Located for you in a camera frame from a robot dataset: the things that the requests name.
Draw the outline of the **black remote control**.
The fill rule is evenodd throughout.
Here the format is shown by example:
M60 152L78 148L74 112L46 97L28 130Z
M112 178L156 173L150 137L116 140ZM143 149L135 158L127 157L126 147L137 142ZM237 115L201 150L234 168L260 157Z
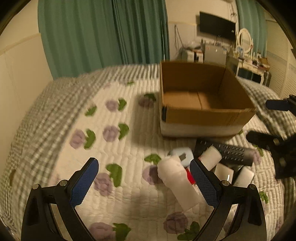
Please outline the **black remote control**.
M215 147L222 156L222 164L252 166L254 149L243 148L198 138L194 149L194 157L199 157L209 147Z

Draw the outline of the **white rounded charger block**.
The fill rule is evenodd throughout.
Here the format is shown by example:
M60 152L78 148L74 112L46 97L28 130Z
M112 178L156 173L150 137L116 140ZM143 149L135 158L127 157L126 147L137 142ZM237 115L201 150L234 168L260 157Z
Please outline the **white rounded charger block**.
M252 183L253 178L254 172L251 171L247 166L243 166L239 170L239 174L234 180L233 186L247 188L248 185Z

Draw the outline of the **white jar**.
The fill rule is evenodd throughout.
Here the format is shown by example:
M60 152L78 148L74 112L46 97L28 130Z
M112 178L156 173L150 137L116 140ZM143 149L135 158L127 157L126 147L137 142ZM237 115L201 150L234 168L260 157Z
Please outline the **white jar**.
M211 171L222 160L222 155L214 146L210 146L198 159L208 171Z

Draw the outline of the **light blue square device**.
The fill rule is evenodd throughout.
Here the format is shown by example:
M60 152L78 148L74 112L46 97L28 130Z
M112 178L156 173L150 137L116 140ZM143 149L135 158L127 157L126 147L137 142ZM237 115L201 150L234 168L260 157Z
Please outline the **light blue square device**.
M182 166L185 168L189 167L191 161L194 159L192 149L189 147L174 148L168 152L168 155L177 155L180 158Z

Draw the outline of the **large white cylinder bottle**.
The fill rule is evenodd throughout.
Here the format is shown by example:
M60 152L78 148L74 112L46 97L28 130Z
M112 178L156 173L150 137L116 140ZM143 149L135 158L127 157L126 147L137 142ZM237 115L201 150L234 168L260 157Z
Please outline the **large white cylinder bottle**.
M189 182L187 171L178 156L167 156L157 166L158 177L172 191L184 211L199 203L199 194Z

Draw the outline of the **white dressing table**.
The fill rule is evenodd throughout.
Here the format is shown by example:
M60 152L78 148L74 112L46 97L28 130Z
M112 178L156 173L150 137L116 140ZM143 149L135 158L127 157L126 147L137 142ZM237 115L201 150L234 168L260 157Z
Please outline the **white dressing table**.
M228 56L226 58L226 67L232 70L236 77L251 80L269 87L271 74L260 66L239 58Z

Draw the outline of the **grey checkered bed blanket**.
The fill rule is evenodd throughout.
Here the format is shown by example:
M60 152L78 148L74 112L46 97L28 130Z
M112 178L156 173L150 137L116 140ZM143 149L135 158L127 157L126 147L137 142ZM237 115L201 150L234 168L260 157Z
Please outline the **grey checkered bed blanket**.
M108 83L159 81L159 66L107 67L76 78L59 78L44 89L16 132L1 178L1 217L17 238L21 236L22 219L31 186L36 183L43 187L49 186L70 130L80 114L92 113L88 107L91 99ZM253 102L255 115L238 134L215 139L255 150L258 159L250 170L255 173L253 183L259 188L267 222L267 239L271 240L295 203L295 179L276 180L270 152L250 144L246 135L248 131L256 130L288 138L295 133L295 117L291 113L266 109L265 101L278 97L268 87L243 78L237 79Z

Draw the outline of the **brown cardboard box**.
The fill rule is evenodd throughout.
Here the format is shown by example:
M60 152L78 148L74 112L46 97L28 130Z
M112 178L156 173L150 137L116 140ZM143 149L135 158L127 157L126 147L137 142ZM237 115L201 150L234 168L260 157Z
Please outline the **brown cardboard box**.
M238 134L256 108L227 67L163 61L159 119L165 137L223 138Z

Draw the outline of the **white oval vanity mirror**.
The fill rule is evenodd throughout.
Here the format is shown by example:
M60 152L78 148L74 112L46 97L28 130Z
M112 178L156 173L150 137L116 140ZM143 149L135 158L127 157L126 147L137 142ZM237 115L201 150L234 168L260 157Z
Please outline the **white oval vanity mirror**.
M250 53L253 47L253 39L246 28L242 28L236 36L237 49L243 49L244 53Z

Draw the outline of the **silver mini fridge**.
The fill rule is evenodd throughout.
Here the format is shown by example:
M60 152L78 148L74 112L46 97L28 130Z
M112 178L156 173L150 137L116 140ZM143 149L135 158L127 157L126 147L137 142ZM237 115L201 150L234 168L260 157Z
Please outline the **silver mini fridge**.
M226 64L227 51L221 46L205 44L204 63L224 65Z

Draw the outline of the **green curtain right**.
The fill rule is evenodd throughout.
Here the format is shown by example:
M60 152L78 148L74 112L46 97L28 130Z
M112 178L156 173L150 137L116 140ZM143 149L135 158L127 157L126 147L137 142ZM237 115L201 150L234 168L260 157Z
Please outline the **green curtain right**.
M267 26L263 7L253 0L237 0L236 6L240 28L246 28L253 39L253 52L266 57Z

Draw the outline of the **green curtain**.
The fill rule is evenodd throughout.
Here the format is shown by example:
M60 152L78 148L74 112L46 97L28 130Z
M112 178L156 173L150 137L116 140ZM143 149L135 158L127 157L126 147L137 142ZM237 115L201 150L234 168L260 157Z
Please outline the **green curtain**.
M165 1L39 1L38 25L54 79L170 57Z
M240 28L246 28L253 39L253 52L266 57L267 26L263 7L253 0L237 0L236 6Z

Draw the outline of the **white floral quilted mat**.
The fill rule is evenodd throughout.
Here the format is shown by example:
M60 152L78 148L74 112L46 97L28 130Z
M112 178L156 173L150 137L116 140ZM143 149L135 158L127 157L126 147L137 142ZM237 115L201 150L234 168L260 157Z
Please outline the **white floral quilted mat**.
M106 84L76 120L59 153L49 185L94 157L99 172L77 212L96 240L192 240L213 208L199 195L184 211L158 177L158 163L193 138L163 138L159 81Z

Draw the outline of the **green curtain left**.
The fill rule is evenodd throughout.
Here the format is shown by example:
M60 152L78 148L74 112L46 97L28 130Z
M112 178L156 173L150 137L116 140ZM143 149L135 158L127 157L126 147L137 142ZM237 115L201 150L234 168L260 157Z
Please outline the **green curtain left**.
M38 25L54 79L170 57L165 1L39 1Z

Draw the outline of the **black wall television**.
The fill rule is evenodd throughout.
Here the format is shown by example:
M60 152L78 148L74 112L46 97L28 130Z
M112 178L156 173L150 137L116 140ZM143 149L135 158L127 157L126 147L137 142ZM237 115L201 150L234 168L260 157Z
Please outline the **black wall television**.
M199 19L200 32L235 41L236 23L202 11L199 14Z

